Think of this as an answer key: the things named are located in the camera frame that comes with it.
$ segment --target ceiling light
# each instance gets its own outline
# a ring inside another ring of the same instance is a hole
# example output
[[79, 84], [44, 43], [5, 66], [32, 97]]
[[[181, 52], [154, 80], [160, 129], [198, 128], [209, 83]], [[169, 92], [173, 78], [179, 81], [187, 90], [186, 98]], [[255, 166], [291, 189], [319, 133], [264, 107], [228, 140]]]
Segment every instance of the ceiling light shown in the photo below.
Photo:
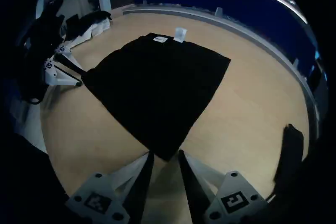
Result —
[[300, 17], [302, 19], [302, 21], [304, 21], [305, 24], [308, 24], [306, 18], [296, 8], [294, 8], [291, 4], [289, 4], [285, 0], [276, 0], [276, 1], [278, 1], [278, 2], [282, 3], [283, 5], [285, 5], [287, 8], [289, 8], [295, 14], [297, 14], [297, 16]]

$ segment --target wooden floor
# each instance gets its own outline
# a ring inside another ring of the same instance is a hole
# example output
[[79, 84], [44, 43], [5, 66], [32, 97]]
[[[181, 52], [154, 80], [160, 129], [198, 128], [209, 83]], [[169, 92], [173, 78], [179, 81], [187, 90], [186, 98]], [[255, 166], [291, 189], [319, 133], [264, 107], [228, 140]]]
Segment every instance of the wooden floor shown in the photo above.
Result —
[[[129, 14], [110, 30], [73, 49], [85, 70], [126, 43], [150, 32], [174, 36], [231, 59], [213, 99], [181, 146], [188, 154], [225, 173], [240, 171], [263, 196], [273, 188], [283, 128], [293, 124], [308, 148], [308, 116], [300, 85], [271, 55], [222, 28], [162, 14]], [[42, 130], [55, 172], [72, 194], [93, 172], [113, 172], [145, 152], [85, 87], [48, 90], [41, 105]], [[143, 223], [190, 223], [176, 159], [155, 160]]]

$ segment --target blue wall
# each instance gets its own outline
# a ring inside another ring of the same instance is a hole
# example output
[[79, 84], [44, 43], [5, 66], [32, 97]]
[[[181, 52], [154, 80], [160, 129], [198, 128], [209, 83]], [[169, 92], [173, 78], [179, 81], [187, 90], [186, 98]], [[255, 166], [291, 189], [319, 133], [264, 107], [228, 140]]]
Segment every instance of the blue wall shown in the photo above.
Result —
[[[136, 4], [143, 0], [134, 0]], [[147, 0], [148, 3], [175, 3], [215, 11], [245, 24], [277, 46], [292, 62], [299, 59], [300, 72], [308, 76], [314, 63], [315, 47], [291, 10], [275, 0]]]

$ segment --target black garment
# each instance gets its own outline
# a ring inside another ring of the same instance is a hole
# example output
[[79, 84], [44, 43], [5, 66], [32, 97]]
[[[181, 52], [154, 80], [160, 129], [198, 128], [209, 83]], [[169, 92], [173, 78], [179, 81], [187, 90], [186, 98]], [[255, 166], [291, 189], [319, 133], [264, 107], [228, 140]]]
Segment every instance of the black garment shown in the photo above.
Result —
[[303, 155], [303, 134], [288, 124], [283, 130], [282, 147], [278, 168], [274, 176], [273, 194], [279, 193], [301, 166]]
[[74, 15], [66, 20], [67, 32], [65, 41], [74, 40], [78, 36], [82, 36], [87, 29], [93, 24], [100, 23], [106, 18], [111, 20], [111, 14], [106, 11], [95, 11], [78, 19], [78, 15]]
[[[157, 36], [168, 40], [154, 41]], [[82, 80], [136, 139], [169, 160], [211, 101], [229, 63], [194, 43], [150, 33], [111, 53]]]

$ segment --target clothing label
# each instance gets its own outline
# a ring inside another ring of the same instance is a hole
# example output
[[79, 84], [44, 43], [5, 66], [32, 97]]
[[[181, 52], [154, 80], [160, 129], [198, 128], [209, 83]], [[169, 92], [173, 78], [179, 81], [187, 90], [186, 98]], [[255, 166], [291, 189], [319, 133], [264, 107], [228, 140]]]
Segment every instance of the clothing label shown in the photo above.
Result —
[[153, 39], [154, 41], [158, 41], [160, 43], [164, 43], [167, 41], [168, 38], [166, 37], [156, 37], [155, 39]]
[[186, 29], [180, 27], [175, 29], [175, 37], [174, 37], [175, 41], [182, 43], [185, 37], [186, 37]]

